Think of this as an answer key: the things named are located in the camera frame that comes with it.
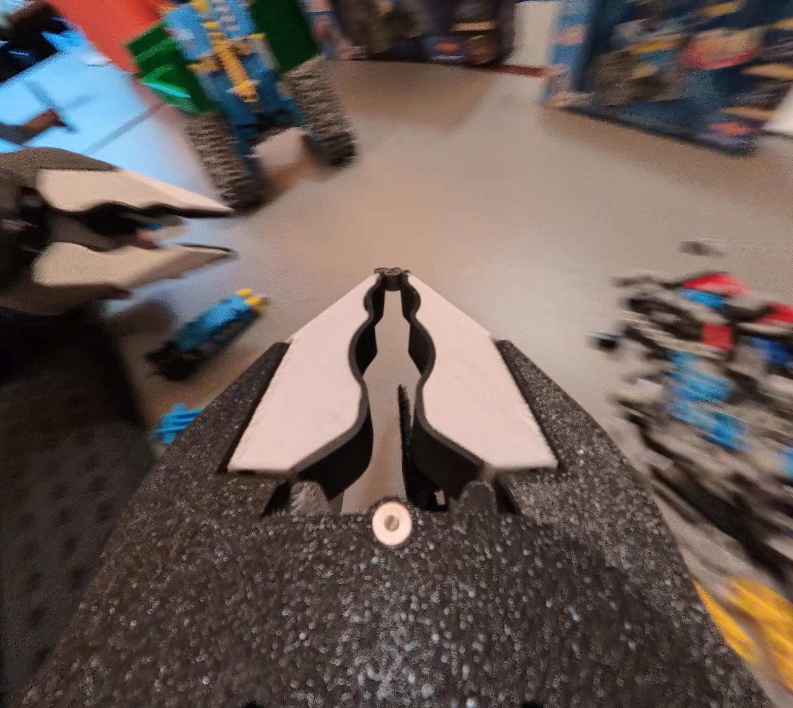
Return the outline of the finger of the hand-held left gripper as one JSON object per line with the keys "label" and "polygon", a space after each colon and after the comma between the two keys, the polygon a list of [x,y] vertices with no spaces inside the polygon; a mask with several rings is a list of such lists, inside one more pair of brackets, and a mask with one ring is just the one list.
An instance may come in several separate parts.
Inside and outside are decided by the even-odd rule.
{"label": "finger of the hand-held left gripper", "polygon": [[170,280],[235,257],[230,249],[193,244],[100,251],[74,243],[55,243],[32,264],[32,281],[58,289],[90,288],[123,292]]}
{"label": "finger of the hand-held left gripper", "polygon": [[54,211],[73,218],[117,213],[143,219],[211,219],[233,215],[211,197],[126,169],[44,169],[36,190]]}

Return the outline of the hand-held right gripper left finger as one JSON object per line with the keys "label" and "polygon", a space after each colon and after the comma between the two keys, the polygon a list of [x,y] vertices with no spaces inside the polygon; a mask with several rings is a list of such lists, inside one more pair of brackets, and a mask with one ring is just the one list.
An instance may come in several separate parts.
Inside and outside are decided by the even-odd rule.
{"label": "hand-held right gripper left finger", "polygon": [[373,452],[364,376],[378,355],[381,275],[372,274],[293,334],[226,466],[231,474],[314,482],[343,496]]}

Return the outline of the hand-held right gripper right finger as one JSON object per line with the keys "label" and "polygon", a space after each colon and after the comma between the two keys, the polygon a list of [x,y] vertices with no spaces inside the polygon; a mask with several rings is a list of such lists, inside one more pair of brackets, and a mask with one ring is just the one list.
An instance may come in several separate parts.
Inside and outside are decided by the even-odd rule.
{"label": "hand-held right gripper right finger", "polygon": [[491,333],[413,274],[401,277],[419,372],[412,458],[431,482],[553,471],[558,458]]}

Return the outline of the blue grey brick assembly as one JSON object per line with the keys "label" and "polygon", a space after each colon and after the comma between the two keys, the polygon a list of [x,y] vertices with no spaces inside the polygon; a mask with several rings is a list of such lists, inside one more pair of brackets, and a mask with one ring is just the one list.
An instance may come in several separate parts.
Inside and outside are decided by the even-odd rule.
{"label": "blue grey brick assembly", "polygon": [[179,326],[145,354],[145,361],[166,380],[187,380],[252,326],[267,305],[268,299],[251,289],[237,290]]}

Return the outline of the blue brick separator tool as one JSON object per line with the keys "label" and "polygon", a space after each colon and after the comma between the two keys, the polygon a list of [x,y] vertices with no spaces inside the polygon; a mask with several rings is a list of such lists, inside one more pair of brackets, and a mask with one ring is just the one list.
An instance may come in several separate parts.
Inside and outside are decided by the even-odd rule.
{"label": "blue brick separator tool", "polygon": [[203,408],[192,408],[185,404],[174,404],[160,418],[152,432],[151,439],[163,446],[170,446],[185,428],[203,413]]}

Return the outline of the white desk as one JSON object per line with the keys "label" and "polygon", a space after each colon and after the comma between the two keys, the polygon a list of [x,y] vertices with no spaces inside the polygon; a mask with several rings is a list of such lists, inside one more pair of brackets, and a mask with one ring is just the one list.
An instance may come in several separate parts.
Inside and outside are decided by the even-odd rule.
{"label": "white desk", "polygon": [[791,300],[791,140],[736,158],[540,105],[542,81],[473,69],[332,65],[360,156],[330,171],[293,136],[262,148],[272,200],[239,222],[197,221],[188,241],[238,260],[116,304],[114,333],[147,416],[181,397],[144,351],[242,286],[269,312],[209,375],[200,405],[266,345],[337,300],[368,268],[413,268],[492,333],[506,335],[590,411],[630,457],[639,444],[607,395],[620,365],[585,342],[617,314],[612,277],[710,264],[679,250],[708,240],[750,288]]}

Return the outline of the grey table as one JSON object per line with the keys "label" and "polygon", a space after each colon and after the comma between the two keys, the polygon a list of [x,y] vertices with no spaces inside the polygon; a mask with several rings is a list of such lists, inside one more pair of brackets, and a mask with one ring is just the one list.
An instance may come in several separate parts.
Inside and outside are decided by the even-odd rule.
{"label": "grey table", "polygon": [[2,84],[2,124],[21,127],[53,110],[64,125],[26,145],[70,150],[212,196],[181,113],[113,64],[88,64],[87,54],[84,45],[60,52]]}

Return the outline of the blue tracked toy robot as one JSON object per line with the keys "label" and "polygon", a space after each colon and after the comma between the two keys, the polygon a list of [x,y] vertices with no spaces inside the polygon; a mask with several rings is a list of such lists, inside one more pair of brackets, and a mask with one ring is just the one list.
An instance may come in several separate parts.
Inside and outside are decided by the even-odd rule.
{"label": "blue tracked toy robot", "polygon": [[173,0],[168,34],[212,106],[187,134],[221,201],[263,201],[257,147],[298,130],[330,167],[356,155],[351,122],[299,0]]}

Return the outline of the black dimpled mat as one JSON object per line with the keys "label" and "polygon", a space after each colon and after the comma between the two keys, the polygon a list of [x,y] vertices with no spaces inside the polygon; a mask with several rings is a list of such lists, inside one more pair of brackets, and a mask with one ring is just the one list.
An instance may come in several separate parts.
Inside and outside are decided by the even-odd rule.
{"label": "black dimpled mat", "polygon": [[118,349],[91,312],[2,310],[2,706],[52,653],[154,463]]}

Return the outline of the green plastic bin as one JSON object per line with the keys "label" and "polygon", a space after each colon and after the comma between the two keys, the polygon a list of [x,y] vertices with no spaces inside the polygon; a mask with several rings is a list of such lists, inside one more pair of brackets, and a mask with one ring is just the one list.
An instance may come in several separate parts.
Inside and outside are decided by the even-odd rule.
{"label": "green plastic bin", "polygon": [[161,20],[128,48],[147,69],[137,78],[169,105],[234,128],[299,120],[279,85],[320,50],[298,0],[179,0]]}

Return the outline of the small robot kit box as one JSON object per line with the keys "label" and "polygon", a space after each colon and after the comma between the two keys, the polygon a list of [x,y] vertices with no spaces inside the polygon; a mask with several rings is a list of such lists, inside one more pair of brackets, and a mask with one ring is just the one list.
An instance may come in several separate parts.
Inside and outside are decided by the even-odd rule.
{"label": "small robot kit box", "polygon": [[751,153],[791,90],[791,0],[559,0],[547,107]]}

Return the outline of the metal bracket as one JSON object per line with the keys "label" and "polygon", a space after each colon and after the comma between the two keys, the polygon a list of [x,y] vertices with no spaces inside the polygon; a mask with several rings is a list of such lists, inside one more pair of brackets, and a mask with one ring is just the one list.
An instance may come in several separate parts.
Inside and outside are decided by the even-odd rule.
{"label": "metal bracket", "polygon": [[1,122],[1,140],[15,147],[25,147],[39,135],[52,129],[71,130],[59,111],[48,108],[21,124]]}

